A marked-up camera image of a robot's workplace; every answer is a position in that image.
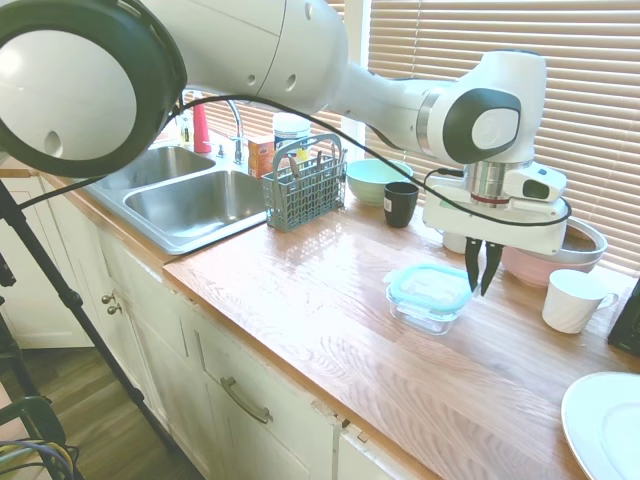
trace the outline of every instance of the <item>white cabinet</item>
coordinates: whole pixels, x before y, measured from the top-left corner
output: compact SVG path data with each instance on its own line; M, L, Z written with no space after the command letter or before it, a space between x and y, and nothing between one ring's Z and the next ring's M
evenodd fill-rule
M354 425L340 436L337 480L417 480Z
M191 318L213 421L236 480L332 480L340 424L214 318Z
M3 179L18 203L44 193L38 177ZM24 210L30 227L63 277L75 287L73 270L47 202ZM0 220L0 253L17 283L0 291L6 299L0 307L20 348L87 347L91 342L44 276L16 233Z
M238 384L238 395L242 385ZM236 480L308 480L318 478L310 467L273 435L267 426L257 422L238 406L214 381L207 382L209 401L215 425L226 440L225 461L228 479ZM250 400L242 400L249 405ZM331 458L324 457L331 465Z
M202 376L137 313L133 318L159 399L156 413L206 478L225 478L223 443L213 425Z
M65 197L55 197L50 204L85 312L131 381L145 393L140 348L127 315L125 297L109 276L100 248L98 228ZM102 303L105 296L113 296L107 305ZM115 307L115 311L112 309L109 313L109 307Z

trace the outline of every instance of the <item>mint green bowl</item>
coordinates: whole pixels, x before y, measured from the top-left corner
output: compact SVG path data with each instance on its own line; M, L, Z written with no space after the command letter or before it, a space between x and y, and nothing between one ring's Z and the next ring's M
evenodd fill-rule
M413 169L403 162L391 160L409 175ZM407 178L375 158L360 160L347 166L347 183L355 197L367 205L384 205L384 187L391 182L408 182Z

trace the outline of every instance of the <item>gray plastic basket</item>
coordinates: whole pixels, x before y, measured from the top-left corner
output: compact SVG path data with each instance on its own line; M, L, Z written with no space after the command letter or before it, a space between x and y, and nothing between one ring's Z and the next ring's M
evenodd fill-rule
M278 169L280 162L293 152L322 142L329 142L331 154L319 152L312 160ZM340 138L322 134L289 144L278 150L273 172L262 177L267 206L267 223L290 232L325 213L344 205L347 165Z

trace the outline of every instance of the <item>faucet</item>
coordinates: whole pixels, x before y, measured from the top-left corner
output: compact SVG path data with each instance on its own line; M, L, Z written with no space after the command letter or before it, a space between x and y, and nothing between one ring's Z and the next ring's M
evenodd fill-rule
M242 118L240 118L240 112L238 111L236 102L234 102L233 100L227 100L227 104L233 112L233 116L236 118L237 133L235 137L231 138L231 140L236 141L236 153L234 162L236 165L242 165L242 147L244 143L244 128L242 126Z

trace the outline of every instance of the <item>stainless steel sink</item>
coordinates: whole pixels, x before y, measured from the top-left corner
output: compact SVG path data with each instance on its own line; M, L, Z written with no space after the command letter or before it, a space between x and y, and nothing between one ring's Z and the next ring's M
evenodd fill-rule
M201 172L214 165L213 160L184 148L156 148L147 150L122 170L101 180L99 186L107 190L130 190Z
M166 235L194 238L264 212L264 197L255 178L224 171L134 193L125 205Z
M86 187L170 254L188 253L266 221L260 181L180 147L147 151Z

